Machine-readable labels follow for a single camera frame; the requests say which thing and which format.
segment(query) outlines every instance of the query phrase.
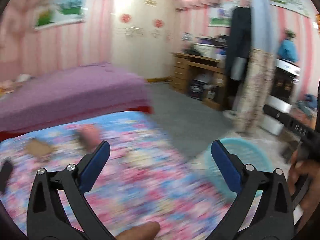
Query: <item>desk drawer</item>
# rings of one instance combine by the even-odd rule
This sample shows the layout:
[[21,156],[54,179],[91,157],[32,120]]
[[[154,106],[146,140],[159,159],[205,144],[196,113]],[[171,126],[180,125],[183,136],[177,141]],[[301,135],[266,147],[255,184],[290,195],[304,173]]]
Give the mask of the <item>desk drawer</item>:
[[186,79],[188,70],[185,68],[179,68],[179,67],[175,67],[174,68],[174,76],[176,78],[180,78],[180,79]]
[[176,67],[179,67],[179,68],[188,68],[186,62],[188,60],[186,58],[182,58],[182,57],[176,57]]
[[172,78],[172,86],[179,90],[186,89],[186,81],[177,77]]

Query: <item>turquoise basket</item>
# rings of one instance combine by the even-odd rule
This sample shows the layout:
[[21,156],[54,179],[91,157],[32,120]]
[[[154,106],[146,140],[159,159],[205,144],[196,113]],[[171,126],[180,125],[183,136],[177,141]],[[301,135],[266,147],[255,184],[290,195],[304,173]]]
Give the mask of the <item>turquoise basket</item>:
[[[254,144],[240,138],[224,138],[220,142],[229,153],[237,155],[243,164],[252,164],[258,171],[273,172],[274,168],[266,154]],[[206,176],[214,184],[216,189],[228,200],[233,201],[236,193],[230,191],[218,166],[211,155],[211,145],[204,152],[204,160],[207,169]],[[257,191],[256,197],[262,194],[262,190]]]

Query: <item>purple bedspread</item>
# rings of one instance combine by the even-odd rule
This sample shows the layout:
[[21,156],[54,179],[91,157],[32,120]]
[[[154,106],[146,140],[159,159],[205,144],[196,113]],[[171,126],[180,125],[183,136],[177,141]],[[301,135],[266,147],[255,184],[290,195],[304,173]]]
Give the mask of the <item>purple bedspread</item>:
[[150,106],[145,80],[110,63],[28,81],[0,101],[0,132],[28,132],[100,114]]

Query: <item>wall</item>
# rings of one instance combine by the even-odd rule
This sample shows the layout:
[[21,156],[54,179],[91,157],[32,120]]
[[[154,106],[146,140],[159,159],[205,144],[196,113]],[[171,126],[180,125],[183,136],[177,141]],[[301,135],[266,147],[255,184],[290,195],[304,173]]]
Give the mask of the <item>wall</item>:
[[28,0],[22,43],[22,70],[34,76],[110,60],[112,0],[87,0],[84,23],[32,29],[42,0]]
[[[225,1],[239,1],[241,5],[246,5],[249,0],[221,0],[221,2]],[[320,50],[320,35],[312,24],[315,21],[317,10],[310,0],[305,1],[307,1],[311,18],[281,7],[270,6],[273,17],[273,38],[280,42],[284,38],[285,28],[291,29],[297,34],[294,42],[300,59],[298,64],[301,68],[301,81],[299,82],[297,93],[300,95],[305,93],[316,95],[320,79],[320,68],[317,64],[320,60],[318,53]],[[228,34],[229,28],[207,26],[209,20],[208,12],[209,8],[193,8],[176,13],[175,52],[180,51],[183,46],[181,37],[184,32],[189,32],[195,37],[200,35],[214,37],[219,34]]]
[[0,82],[14,79],[20,73],[23,5],[26,0],[10,0],[0,25]]

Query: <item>silver screw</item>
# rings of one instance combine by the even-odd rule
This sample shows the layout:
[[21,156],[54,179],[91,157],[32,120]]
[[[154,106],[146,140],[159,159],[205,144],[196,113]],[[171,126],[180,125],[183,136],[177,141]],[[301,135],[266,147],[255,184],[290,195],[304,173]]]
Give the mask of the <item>silver screw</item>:
[[38,174],[39,174],[39,175],[44,174],[44,172],[45,172],[45,169],[44,169],[44,168],[41,168],[41,169],[38,170]]
[[254,170],[254,166],[251,165],[251,164],[247,164],[247,165],[245,166],[245,169],[246,169],[247,171],[253,171],[253,170]]
[[282,174],[283,174],[283,171],[282,171],[281,169],[276,169],[276,174],[282,175]]
[[68,171],[73,171],[75,168],[76,168],[76,166],[75,166],[74,164],[69,164],[69,165],[67,166],[67,170],[68,170]]

